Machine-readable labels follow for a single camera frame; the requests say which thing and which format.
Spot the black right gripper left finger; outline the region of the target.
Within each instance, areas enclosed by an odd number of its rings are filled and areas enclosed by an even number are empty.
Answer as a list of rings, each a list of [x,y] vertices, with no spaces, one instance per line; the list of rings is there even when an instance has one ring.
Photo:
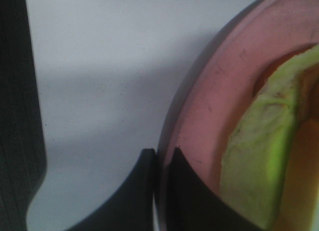
[[[70,231],[152,231],[156,152],[143,149],[119,189]]]

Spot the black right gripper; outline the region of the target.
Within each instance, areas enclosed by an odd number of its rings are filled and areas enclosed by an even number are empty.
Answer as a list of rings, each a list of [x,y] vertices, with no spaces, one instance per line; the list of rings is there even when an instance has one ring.
[[[46,154],[26,0],[0,0],[0,228],[24,231]]]

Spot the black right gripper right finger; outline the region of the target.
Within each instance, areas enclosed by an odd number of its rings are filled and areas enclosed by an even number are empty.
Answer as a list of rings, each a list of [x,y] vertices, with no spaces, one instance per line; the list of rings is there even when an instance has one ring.
[[[259,231],[225,205],[199,178],[183,152],[176,148],[168,173],[168,231]]]

